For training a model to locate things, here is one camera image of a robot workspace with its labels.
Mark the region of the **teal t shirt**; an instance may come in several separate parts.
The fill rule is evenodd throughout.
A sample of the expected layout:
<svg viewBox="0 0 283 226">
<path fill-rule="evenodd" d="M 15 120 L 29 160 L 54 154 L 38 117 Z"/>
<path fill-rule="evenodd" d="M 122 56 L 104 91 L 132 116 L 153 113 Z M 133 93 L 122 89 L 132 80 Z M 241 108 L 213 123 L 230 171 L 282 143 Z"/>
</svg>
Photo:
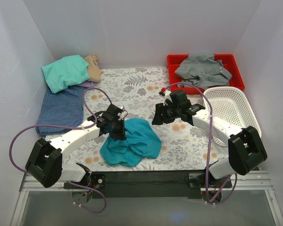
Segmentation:
<svg viewBox="0 0 283 226">
<path fill-rule="evenodd" d="M 159 156 L 162 142 L 147 120 L 126 120 L 125 135 L 125 140 L 108 136 L 101 147 L 100 154 L 108 165 L 134 167 L 143 158 L 156 159 Z"/>
</svg>

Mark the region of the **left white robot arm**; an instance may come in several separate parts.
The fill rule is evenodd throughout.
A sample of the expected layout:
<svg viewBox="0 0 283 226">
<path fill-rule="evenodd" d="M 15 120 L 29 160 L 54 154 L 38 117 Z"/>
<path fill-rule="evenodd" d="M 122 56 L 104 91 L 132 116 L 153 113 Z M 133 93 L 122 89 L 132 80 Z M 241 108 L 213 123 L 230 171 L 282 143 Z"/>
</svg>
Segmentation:
<svg viewBox="0 0 283 226">
<path fill-rule="evenodd" d="M 25 169 L 45 188 L 67 181 L 87 188 L 92 182 L 91 170 L 81 163 L 64 163 L 64 159 L 80 146 L 105 134 L 116 140 L 125 140 L 126 114 L 123 106 L 110 104 L 107 110 L 85 120 L 79 129 L 49 141 L 39 139 L 34 144 Z"/>
</svg>

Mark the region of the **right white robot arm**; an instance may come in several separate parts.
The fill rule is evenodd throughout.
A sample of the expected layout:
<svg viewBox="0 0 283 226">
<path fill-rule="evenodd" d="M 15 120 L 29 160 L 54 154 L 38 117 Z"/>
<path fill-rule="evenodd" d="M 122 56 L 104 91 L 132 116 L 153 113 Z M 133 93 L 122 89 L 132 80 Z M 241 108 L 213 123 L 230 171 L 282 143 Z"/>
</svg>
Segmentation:
<svg viewBox="0 0 283 226">
<path fill-rule="evenodd" d="M 210 164 L 204 182 L 215 187 L 221 178 L 246 175 L 267 160 L 261 130 L 244 93 L 235 87 L 204 91 L 204 105 L 191 104 L 183 90 L 159 93 L 163 103 L 155 105 L 153 125 L 169 124 L 180 118 L 203 129 L 228 148 L 228 157 Z"/>
</svg>

